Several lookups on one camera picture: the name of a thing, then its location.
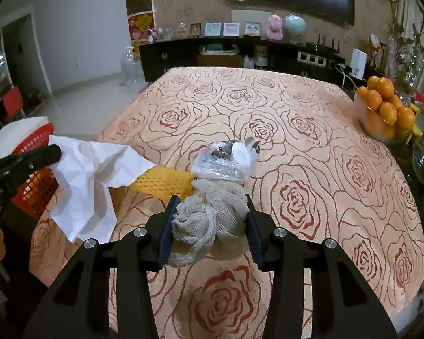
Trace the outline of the white paper sheet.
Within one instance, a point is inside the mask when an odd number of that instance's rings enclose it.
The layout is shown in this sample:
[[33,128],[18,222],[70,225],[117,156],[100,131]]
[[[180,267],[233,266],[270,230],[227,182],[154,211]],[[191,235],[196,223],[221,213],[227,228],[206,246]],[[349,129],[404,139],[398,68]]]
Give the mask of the white paper sheet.
[[59,146],[62,153],[50,166],[63,190],[51,218],[71,243],[107,243],[117,224],[109,190],[130,186],[155,164],[129,145],[63,136],[50,136],[49,144]]

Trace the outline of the yellow foam net sleeve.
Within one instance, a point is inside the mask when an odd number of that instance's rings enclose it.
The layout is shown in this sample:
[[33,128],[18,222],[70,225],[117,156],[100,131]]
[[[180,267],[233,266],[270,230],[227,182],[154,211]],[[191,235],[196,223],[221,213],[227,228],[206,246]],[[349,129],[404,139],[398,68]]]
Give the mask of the yellow foam net sleeve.
[[194,175],[189,171],[175,170],[155,165],[138,176],[128,187],[168,203],[173,195],[182,201],[194,193]]

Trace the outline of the beige mesh net ball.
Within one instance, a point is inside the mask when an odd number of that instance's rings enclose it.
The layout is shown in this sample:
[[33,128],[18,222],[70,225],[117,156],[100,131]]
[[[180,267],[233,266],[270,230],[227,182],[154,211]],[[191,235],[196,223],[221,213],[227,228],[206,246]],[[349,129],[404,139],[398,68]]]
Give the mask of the beige mesh net ball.
[[192,181],[194,194],[174,213],[174,238],[168,265],[189,266],[206,255],[220,261],[237,259],[248,251],[244,228],[249,213],[246,190],[229,181]]

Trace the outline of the cat print tissue pack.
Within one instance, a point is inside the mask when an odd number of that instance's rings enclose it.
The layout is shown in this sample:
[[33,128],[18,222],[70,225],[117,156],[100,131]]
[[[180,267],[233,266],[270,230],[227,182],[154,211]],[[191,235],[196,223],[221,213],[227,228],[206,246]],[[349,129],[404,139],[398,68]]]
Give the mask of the cat print tissue pack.
[[244,184],[255,170],[259,154],[259,141],[253,137],[212,142],[197,153],[189,170],[196,178]]

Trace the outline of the red plastic mesh basket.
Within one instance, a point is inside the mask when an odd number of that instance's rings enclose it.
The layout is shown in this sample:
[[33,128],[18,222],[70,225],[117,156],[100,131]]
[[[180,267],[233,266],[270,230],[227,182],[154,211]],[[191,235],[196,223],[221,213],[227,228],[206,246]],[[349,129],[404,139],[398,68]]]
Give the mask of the red plastic mesh basket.
[[[54,125],[52,123],[41,125],[23,139],[13,151],[13,155],[48,145],[49,136],[53,132]],[[17,188],[16,195],[11,199],[11,202],[32,219],[38,220],[57,188],[58,184],[53,172],[49,168],[44,168],[32,173],[25,183]]]

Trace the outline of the red chair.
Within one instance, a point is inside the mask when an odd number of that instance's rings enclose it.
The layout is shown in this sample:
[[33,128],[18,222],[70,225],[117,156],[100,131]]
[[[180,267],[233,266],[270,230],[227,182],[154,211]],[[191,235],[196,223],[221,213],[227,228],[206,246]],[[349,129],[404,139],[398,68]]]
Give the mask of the red chair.
[[23,97],[17,86],[12,86],[3,96],[3,108],[6,112],[6,121],[11,122],[17,114],[26,117],[23,111]]

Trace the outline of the rose pattern tablecloth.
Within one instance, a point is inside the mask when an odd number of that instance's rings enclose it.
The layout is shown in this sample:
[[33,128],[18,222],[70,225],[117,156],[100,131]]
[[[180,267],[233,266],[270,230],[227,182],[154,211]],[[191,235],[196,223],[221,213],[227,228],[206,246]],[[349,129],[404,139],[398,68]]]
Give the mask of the rose pattern tablecloth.
[[[394,157],[365,135],[336,85],[267,71],[174,68],[97,139],[130,145],[149,161],[187,170],[214,141],[260,141],[246,189],[255,207],[304,240],[337,240],[391,318],[424,281],[424,233]],[[49,216],[33,233],[30,272],[50,285],[78,248]],[[272,274],[250,253],[166,267],[148,282],[161,338],[262,338]]]

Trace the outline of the clear large water bottle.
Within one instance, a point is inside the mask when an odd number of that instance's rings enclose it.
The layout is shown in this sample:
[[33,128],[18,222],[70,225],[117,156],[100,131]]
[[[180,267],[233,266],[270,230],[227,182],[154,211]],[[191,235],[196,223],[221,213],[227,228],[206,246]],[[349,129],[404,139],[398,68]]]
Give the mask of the clear large water bottle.
[[121,58],[121,68],[126,86],[141,83],[144,79],[142,64],[134,55],[133,46],[126,47]]

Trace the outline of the glass bowl of oranges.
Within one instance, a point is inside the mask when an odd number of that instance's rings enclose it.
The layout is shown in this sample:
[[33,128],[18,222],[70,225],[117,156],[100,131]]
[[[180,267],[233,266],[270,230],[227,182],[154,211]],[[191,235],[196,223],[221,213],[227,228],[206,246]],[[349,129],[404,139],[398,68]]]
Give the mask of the glass bowl of oranges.
[[358,87],[354,106],[363,130],[375,140],[385,144],[408,144],[411,138],[423,136],[417,126],[420,108],[412,103],[404,104],[395,94],[392,81],[386,77],[371,76],[366,86]]

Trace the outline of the black tv cabinet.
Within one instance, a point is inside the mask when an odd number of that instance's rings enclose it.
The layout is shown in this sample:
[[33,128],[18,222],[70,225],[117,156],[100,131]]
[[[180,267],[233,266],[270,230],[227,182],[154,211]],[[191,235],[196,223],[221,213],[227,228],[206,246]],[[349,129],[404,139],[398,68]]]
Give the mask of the black tv cabinet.
[[[325,68],[302,64],[298,52],[327,59]],[[278,73],[308,77],[339,84],[345,78],[341,70],[345,59],[331,49],[315,49],[283,41],[257,38],[189,38],[160,41],[139,47],[144,78],[152,83],[171,68],[253,67]]]

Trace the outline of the red yellow festive poster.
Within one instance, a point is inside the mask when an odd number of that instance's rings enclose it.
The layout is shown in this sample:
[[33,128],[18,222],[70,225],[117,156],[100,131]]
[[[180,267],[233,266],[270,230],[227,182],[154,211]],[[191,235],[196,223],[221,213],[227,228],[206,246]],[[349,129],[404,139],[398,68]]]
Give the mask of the red yellow festive poster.
[[155,27],[153,11],[139,12],[128,16],[131,45],[136,58],[140,58],[139,47],[148,43],[148,31]]

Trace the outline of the white power strip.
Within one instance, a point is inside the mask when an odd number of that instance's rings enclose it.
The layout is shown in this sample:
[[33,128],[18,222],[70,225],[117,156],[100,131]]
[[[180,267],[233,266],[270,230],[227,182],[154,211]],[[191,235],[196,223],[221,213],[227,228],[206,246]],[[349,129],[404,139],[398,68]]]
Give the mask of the white power strip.
[[299,51],[297,55],[297,61],[302,64],[308,64],[319,68],[325,68],[327,65],[327,59],[314,54],[307,54],[306,52]]

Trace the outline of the glass vase with flowers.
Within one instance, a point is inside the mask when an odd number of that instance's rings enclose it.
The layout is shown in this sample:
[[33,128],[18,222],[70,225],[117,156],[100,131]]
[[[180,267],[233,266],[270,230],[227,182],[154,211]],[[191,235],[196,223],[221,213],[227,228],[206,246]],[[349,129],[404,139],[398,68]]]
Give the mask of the glass vase with flowers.
[[420,0],[385,0],[388,24],[386,74],[398,96],[424,96],[424,5]]

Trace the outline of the light blue globe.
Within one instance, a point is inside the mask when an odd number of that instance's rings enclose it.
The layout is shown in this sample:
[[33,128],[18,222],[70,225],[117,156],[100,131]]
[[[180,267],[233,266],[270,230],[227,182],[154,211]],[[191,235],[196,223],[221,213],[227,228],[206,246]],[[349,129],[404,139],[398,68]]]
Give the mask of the light blue globe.
[[285,17],[284,26],[291,37],[301,37],[307,30],[306,21],[295,14],[289,14]]

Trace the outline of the small dark photo frame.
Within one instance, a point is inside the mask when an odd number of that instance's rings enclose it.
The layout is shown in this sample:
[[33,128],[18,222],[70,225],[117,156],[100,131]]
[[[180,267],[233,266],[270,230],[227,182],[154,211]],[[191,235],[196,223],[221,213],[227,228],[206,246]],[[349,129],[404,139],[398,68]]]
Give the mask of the small dark photo frame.
[[192,23],[190,29],[190,36],[192,38],[199,38],[201,35],[201,23]]

